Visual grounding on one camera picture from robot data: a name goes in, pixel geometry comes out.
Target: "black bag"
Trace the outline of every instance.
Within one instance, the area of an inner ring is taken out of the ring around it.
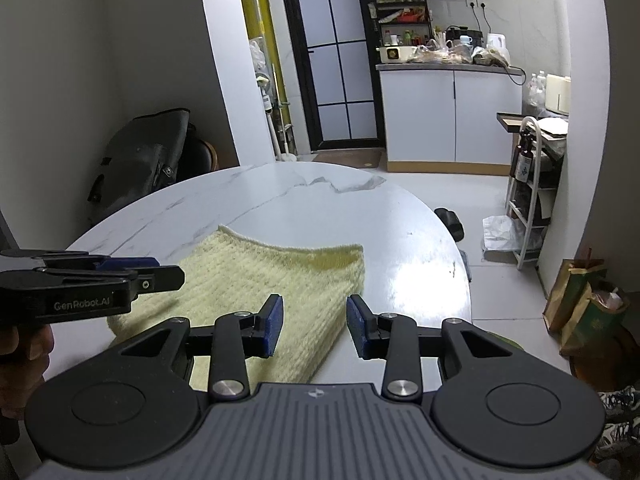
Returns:
[[[136,117],[111,138],[87,199],[92,226],[175,182],[189,113],[174,108]]]

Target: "door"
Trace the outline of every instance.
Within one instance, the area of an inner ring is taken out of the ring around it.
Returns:
[[[513,136],[497,112],[519,114],[522,87],[505,73],[455,71],[456,162],[510,164]]]
[[[380,76],[388,160],[455,161],[453,70],[389,70]]]
[[[311,148],[383,145],[360,0],[285,1]]]

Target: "black circular cover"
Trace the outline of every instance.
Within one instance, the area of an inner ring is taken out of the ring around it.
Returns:
[[[103,363],[87,361],[32,395],[26,426],[41,457],[122,468],[170,450],[196,423],[196,395],[170,368],[143,357]]]
[[[433,420],[454,446],[516,468],[551,467],[590,452],[604,424],[590,388],[534,358],[518,360],[517,367],[506,363],[509,358],[482,361],[445,382],[431,405]]]

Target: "gray ribbed panel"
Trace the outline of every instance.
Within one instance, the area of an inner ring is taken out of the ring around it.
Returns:
[[[210,410],[195,437],[154,463],[104,473],[47,463],[31,478],[509,480],[524,475],[602,478],[585,463],[526,474],[482,467],[441,442],[420,408],[386,402],[370,384],[264,384],[253,399]]]

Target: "black door frame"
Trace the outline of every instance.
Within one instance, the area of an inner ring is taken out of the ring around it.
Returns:
[[[339,150],[345,148],[381,148],[385,146],[385,120],[382,108],[382,87],[380,86],[380,75],[376,70],[378,53],[375,50],[375,45],[378,44],[378,34],[374,30],[373,22],[369,14],[369,2],[375,2],[375,0],[360,0],[360,10],[362,12],[365,42],[367,46],[367,54],[369,56],[373,106],[376,115],[376,132],[378,136],[375,139],[323,140],[320,125],[320,114],[318,113],[318,101],[316,100],[316,87],[314,86],[314,77],[311,72],[311,60],[309,58],[308,47],[306,44],[305,27],[302,22],[300,0],[284,0],[287,22],[289,23],[293,57],[296,62],[296,70],[298,72],[302,107],[305,113],[306,130],[308,131],[309,144],[312,151]]]

